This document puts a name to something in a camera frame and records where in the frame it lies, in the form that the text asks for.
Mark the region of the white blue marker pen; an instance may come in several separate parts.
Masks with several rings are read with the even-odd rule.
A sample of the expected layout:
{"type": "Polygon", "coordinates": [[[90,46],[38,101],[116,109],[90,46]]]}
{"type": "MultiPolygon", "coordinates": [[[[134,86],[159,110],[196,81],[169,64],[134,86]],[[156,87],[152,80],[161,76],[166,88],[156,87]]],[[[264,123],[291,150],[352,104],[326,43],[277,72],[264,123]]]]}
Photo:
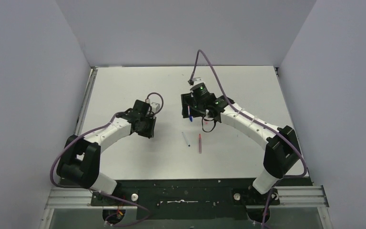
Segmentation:
{"type": "Polygon", "coordinates": [[[191,146],[190,141],[184,132],[182,132],[182,136],[183,136],[187,146],[190,147],[191,146]]]}

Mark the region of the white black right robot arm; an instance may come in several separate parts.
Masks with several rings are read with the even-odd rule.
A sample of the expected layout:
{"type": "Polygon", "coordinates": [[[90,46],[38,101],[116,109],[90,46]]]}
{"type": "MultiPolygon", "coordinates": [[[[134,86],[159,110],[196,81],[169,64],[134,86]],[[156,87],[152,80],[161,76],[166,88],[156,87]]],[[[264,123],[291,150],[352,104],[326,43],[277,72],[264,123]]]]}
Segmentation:
{"type": "Polygon", "coordinates": [[[292,127],[278,127],[259,120],[234,100],[216,97],[204,83],[193,86],[181,95],[182,117],[201,118],[202,131],[212,132],[224,124],[254,140],[263,150],[263,169],[248,189],[234,191],[234,201],[244,205],[270,204],[278,200],[274,185],[301,160],[301,151],[292,127]]]}

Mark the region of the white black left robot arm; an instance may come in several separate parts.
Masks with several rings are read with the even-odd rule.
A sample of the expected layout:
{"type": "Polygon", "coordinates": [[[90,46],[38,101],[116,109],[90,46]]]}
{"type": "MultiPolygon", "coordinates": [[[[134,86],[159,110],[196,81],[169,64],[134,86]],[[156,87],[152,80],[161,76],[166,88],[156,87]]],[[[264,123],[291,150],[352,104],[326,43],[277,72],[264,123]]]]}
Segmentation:
{"type": "Polygon", "coordinates": [[[61,153],[56,174],[84,189],[103,193],[110,205],[121,201],[120,184],[100,172],[101,154],[118,140],[136,133],[145,138],[154,136],[156,113],[161,104],[136,100],[132,108],[117,112],[108,123],[80,136],[70,136],[61,153]]]}

